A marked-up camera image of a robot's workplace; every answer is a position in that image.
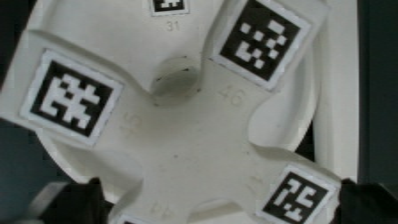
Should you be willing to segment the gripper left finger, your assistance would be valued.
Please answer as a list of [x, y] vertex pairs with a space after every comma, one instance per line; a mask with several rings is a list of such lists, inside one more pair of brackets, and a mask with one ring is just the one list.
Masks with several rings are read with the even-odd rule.
[[27, 217], [42, 224], [109, 224], [111, 204], [102, 180], [52, 182], [29, 205]]

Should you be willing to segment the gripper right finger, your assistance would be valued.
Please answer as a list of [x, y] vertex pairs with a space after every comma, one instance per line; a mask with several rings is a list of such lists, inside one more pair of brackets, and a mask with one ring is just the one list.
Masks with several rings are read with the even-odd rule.
[[342, 181], [331, 224], [398, 224], [398, 183]]

